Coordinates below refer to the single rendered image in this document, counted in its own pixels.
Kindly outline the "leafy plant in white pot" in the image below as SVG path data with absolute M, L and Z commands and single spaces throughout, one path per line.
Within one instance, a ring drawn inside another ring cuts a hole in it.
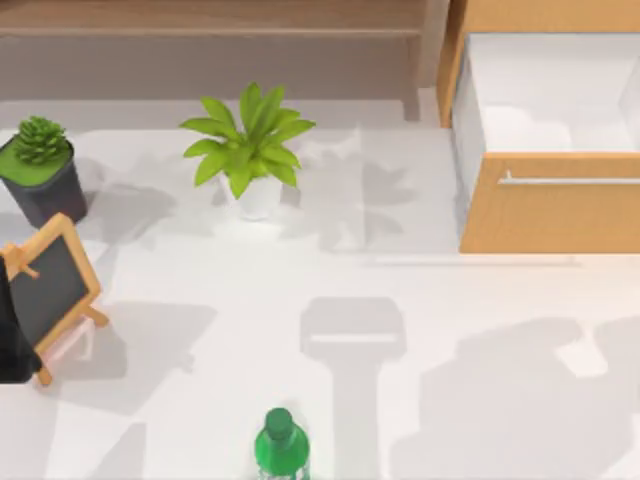
M 179 124 L 203 136 L 183 153 L 200 159 L 194 185 L 218 180 L 230 206 L 249 221 L 267 219 L 278 208 L 283 188 L 298 187 L 301 163 L 286 143 L 317 126 L 284 106 L 284 95 L 282 86 L 263 92 L 251 82 L 240 95 L 239 118 L 222 100 L 203 96 L 205 114 Z

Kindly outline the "green bottle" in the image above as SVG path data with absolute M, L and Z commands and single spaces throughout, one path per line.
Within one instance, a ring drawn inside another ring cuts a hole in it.
M 266 413 L 254 456 L 257 480 L 311 480 L 309 438 L 284 407 Z

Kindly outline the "wooden cupboard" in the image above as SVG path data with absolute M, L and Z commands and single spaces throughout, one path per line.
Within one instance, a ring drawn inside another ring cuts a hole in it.
M 438 66 L 440 126 L 451 113 L 471 33 L 640 33 L 640 0 L 450 0 Z

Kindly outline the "pale wooden drawer front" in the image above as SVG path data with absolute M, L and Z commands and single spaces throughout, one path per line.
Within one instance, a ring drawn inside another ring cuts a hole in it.
M 498 185 L 514 177 L 640 177 L 640 152 L 489 152 L 462 253 L 640 254 L 640 186 Z

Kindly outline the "wooden open shelf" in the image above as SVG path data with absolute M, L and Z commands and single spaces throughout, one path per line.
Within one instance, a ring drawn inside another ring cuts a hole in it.
M 451 0 L 0 0 L 0 36 L 175 35 L 403 38 L 404 117 L 421 117 Z

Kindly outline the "pulled-out drawer grey inside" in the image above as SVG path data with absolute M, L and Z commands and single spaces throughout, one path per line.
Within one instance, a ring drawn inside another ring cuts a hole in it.
M 640 154 L 640 33 L 475 33 L 451 108 L 456 217 L 487 153 Z

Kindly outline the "framed blackboard on wooden easel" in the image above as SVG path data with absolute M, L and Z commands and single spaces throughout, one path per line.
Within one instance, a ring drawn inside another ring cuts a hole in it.
M 58 213 L 21 245 L 0 249 L 20 327 L 42 361 L 32 376 L 48 385 L 52 375 L 43 354 L 87 317 L 104 327 L 108 317 L 93 306 L 101 285 L 74 223 Z

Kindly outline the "succulent in dark grey pot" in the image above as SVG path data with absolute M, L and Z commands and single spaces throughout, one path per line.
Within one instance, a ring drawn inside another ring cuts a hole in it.
M 45 117 L 21 120 L 0 146 L 0 181 L 36 229 L 58 213 L 74 223 L 87 215 L 74 145 L 63 126 Z

